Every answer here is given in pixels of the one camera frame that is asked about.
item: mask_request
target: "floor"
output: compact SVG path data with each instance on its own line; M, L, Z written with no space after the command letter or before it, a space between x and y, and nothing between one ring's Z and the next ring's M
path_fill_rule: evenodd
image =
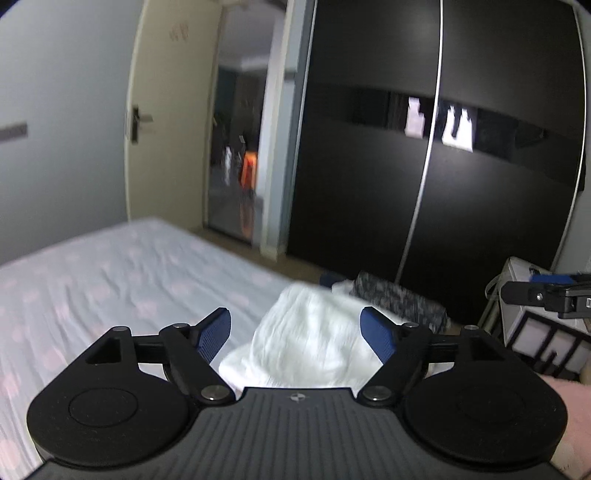
M324 271L324 269L317 267L316 265L286 255L280 256L279 259L277 259L277 262L275 262L269 258L263 257L258 249L211 229L200 229L194 233L250 262L272 270L273 272L280 273L288 278L292 278L293 280L307 281L317 284L320 274Z
M209 174L208 224L254 246L261 243L262 199L245 192L235 169L224 172L211 166Z

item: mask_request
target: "pink fabric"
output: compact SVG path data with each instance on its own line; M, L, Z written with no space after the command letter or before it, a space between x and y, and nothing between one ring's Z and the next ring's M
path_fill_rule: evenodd
M542 378L558 392L569 412L569 422L552 463L569 478L579 479L591 470L591 386Z

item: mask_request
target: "wooden floor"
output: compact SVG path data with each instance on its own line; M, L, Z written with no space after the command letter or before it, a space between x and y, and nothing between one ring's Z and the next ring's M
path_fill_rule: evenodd
M273 272L280 273L293 280L308 281L317 284L320 274L324 271L324 269L317 267L316 265L286 255L280 256L279 259L277 259L277 262L275 262L263 257L257 249L250 245L239 240L234 240L233 238L213 230L200 229L193 233L250 262L268 268L269 270L273 270Z

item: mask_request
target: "bed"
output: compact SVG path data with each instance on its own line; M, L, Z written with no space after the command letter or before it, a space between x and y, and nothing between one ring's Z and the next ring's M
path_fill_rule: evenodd
M0 478L41 460L27 408L69 362L115 325L152 335L195 324L219 306L232 333L212 366L249 342L289 279L157 219L138 220L46 248L0 268ZM162 368L141 365L164 378Z

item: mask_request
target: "sliding wardrobe door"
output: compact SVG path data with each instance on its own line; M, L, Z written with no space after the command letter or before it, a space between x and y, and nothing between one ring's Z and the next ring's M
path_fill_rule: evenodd
M402 285L475 323L508 257L550 268L578 185L584 117L569 5L444 0L434 143Z
M440 0L318 0L288 252L396 275L433 117Z

